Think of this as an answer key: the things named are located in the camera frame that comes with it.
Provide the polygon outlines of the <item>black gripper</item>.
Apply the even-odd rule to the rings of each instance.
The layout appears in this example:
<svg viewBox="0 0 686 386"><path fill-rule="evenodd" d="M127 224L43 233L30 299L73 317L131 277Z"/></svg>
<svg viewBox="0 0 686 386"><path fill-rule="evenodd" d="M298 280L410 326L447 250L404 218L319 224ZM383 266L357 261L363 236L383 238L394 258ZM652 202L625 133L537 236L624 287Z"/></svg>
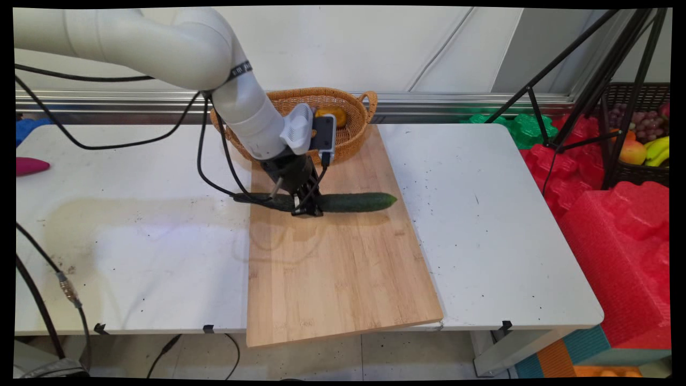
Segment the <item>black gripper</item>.
<svg viewBox="0 0 686 386"><path fill-rule="evenodd" d="M319 192L319 174L308 154L283 153L278 157L263 160L260 166L274 182L272 193L283 190L292 195L294 217L322 217L323 210L316 203Z"/></svg>

